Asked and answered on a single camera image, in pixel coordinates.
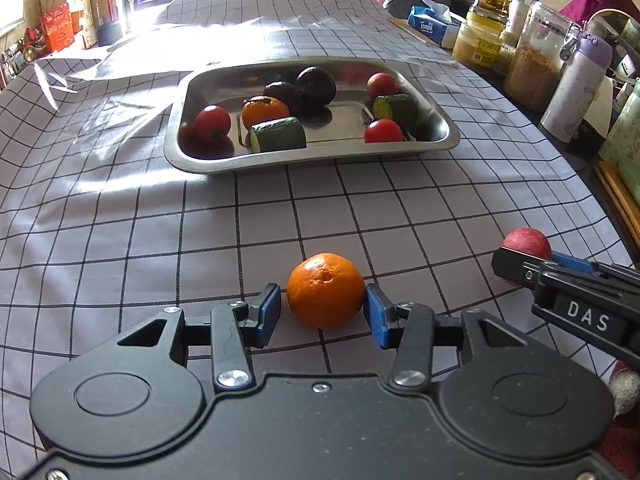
stainless steel tray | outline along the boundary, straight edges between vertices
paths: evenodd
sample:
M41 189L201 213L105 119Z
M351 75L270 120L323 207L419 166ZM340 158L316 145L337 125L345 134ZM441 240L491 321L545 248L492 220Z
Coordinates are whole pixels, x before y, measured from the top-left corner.
M321 66L335 79L337 94L328 105L330 114L301 118L306 133L306 148L251 153L244 146L247 144L247 130L240 120L244 100L260 95L264 86L270 82L295 79L309 66ZM178 85L178 97L171 110L164 138L164 156L172 166L180 170L190 173L218 173L306 160L401 155L453 148L460 142L460 131L431 97L407 81L404 70L404 63L374 59L301 57L241 66L216 66L194 72ZM410 132L412 140L364 143L364 123L370 120L367 108L370 100L366 94L366 85L369 77L377 72L387 72L394 76L401 91L411 95L418 103L420 115L417 125ZM229 153L226 158L216 160L193 158L181 149L178 131L181 125L191 123L197 113L210 104L222 106L231 114Z

grid pattern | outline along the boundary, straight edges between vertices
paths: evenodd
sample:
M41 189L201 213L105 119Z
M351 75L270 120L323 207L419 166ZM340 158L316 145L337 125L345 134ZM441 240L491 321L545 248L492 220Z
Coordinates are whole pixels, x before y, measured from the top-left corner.
M491 271L492 250L526 225L556 251L631 261L569 164L482 78L373 0L176 0L159 23L101 59L39 61L0 94L1 470L15 476L43 455L28 401L46 373L162 306L197 316L210 300L284 286L325 251L393 301L451 316L480 306L607 375L610 356L542 323L530 292ZM175 59L177 44L212 48ZM162 142L185 71L283 56L403 61L463 139L450 152L260 173L169 167ZM285 307L250 359L258 375L385 372L394 354L368 335L363 316L316 331ZM192 353L189 368L210 378L207 349ZM434 374L455 368L453 349L436 349Z

table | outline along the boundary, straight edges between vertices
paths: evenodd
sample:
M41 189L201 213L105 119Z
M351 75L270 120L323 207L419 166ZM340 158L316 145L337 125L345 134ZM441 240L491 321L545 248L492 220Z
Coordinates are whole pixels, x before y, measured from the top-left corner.
M523 225L555 250L629 265L613 225L558 150L484 79L387 20L373 0L175 0L157 30L84 59L39 60L0 94L0 468L43 453L37 381L167 305L254 297L329 251L393 301L456 316L480 306L598 375L611 357L530 313L492 251ZM97 59L88 59L94 55ZM206 64L290 56L401 61L463 134L450 152L204 177L169 167L162 137L178 81ZM206 380L208 349L188 368ZM362 316L306 329L283 308L265 370L385 372ZM437 349L434 373L457 366Z

zucchini piece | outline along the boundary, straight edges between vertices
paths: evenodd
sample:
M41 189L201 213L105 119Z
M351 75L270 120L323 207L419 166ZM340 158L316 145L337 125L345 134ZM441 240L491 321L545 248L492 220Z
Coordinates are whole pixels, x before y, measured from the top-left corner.
M418 105L407 94L376 97L372 108L374 118L391 119L401 128L411 128L418 120Z
M305 129L295 117L256 124L249 131L249 138L254 153L306 148Z

orange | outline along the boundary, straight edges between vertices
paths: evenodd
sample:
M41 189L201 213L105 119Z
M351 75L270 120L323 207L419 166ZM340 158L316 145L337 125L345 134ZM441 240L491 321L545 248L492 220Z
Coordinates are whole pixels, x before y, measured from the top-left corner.
M352 319L364 302L362 276L349 260L320 253L291 271L287 300L296 319L313 328L335 328Z
M289 117L289 109L275 97L258 95L244 102L241 117L242 124L248 131L256 124Z

